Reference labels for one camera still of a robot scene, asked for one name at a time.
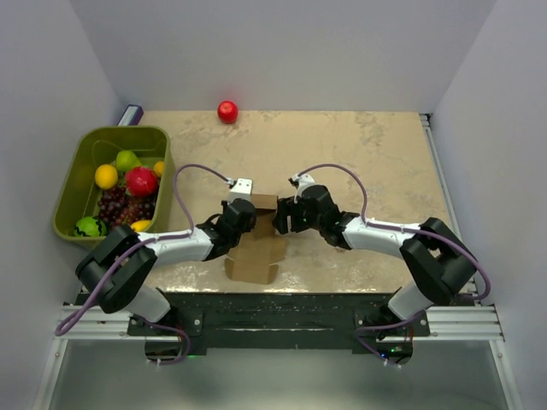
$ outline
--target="white wall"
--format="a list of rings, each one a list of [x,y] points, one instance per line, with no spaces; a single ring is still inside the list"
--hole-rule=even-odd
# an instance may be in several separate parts
[[[495,0],[71,0],[147,109],[432,112]]]
[[[432,118],[462,235],[491,273],[526,409],[545,408],[547,2],[498,0]]]
[[[0,408],[28,409],[80,252],[51,216],[79,138],[120,103],[68,0],[0,4]]]

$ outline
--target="table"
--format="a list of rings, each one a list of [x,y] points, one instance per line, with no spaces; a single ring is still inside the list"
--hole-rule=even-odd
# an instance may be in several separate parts
[[[291,175],[335,162],[362,178],[368,217],[410,223],[436,216],[450,222],[417,113],[243,111],[236,124],[225,125],[214,111],[148,111],[141,125],[168,133],[177,166],[198,162],[228,177],[251,178],[256,193],[293,195]],[[341,210],[359,212],[362,195],[348,175],[328,168],[312,174]],[[196,222],[219,212],[227,194],[225,184],[202,170],[184,171],[178,187]],[[170,231],[187,227],[174,200]],[[402,261],[365,250],[340,251],[315,231],[287,241],[286,258],[269,285],[230,280],[223,258],[159,267],[146,283],[171,292],[392,292],[411,280]]]

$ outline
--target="plastic tub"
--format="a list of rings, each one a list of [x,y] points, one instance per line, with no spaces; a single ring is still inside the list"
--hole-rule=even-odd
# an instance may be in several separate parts
[[[146,231],[167,231],[174,175],[169,136],[156,126],[105,126],[83,137],[76,150],[53,217],[53,229],[59,237],[86,248],[93,248],[103,240],[103,237],[75,237],[73,230],[79,219],[98,214],[97,201],[102,191],[95,185],[95,170],[102,164],[113,164],[118,152],[124,149],[133,151],[150,168],[157,161],[165,162],[156,211]]]

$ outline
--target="red pomegranate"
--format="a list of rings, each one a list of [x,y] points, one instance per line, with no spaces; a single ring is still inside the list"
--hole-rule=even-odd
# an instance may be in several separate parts
[[[157,177],[147,167],[135,167],[126,173],[127,190],[133,196],[152,195],[157,190]]]

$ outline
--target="red tomato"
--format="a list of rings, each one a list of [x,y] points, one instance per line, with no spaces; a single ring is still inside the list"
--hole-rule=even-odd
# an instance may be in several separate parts
[[[156,175],[146,167],[135,167],[126,173],[127,190],[133,196],[152,195],[157,190]]]
[[[216,112],[225,124],[233,124],[238,118],[238,106],[231,101],[221,102]]]

